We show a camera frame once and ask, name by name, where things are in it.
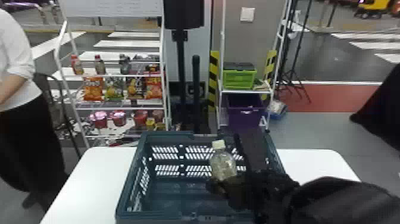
snack bag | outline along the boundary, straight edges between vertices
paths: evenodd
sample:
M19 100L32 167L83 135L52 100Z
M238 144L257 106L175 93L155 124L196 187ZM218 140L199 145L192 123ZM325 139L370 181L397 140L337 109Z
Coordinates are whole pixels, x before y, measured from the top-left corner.
M146 77L145 99L161 99L163 90L161 88L161 77Z
M127 99L144 99L144 84L145 82L143 77L127 77Z
M106 99L123 99L124 98L124 78L123 77L106 77L105 78L105 98Z
M102 77L88 77L84 78L85 94L84 100L87 101L102 101L103 98L103 78Z

light switch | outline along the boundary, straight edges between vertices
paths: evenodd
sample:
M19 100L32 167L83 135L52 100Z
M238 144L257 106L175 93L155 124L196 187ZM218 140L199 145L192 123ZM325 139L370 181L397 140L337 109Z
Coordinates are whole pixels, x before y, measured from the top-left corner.
M242 12L240 13L240 20L244 22L254 21L254 11L255 8L242 7Z

purple bin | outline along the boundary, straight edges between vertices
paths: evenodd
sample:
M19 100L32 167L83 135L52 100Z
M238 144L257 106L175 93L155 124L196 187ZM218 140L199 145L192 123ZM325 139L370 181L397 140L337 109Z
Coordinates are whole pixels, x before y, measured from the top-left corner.
M258 127L265 106L259 94L229 94L229 127L234 129Z

orange snack bag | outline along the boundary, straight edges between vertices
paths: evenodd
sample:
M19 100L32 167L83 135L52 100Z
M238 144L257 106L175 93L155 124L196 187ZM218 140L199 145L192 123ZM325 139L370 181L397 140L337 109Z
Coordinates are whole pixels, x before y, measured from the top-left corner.
M85 78L85 94L83 99L87 101L102 101L103 84L103 77Z
M161 99L163 89L161 88L161 77L146 77L145 99Z

jar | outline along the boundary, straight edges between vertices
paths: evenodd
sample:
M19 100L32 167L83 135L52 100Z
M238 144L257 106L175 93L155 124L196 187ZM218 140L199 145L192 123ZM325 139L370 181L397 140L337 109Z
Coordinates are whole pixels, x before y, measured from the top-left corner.
M90 121L95 124L97 129L107 128L107 112L97 111L89 116Z
M117 127L126 125L126 113L123 110L114 110L110 113L110 118Z
M147 119L147 111L146 110L138 110L135 112L135 116L133 117L135 120L135 126L146 126L146 119Z
M155 119L153 117L147 118L146 121L147 130L154 130L154 126L155 126Z
M162 110L154 110L152 115L156 123L163 122L164 112Z

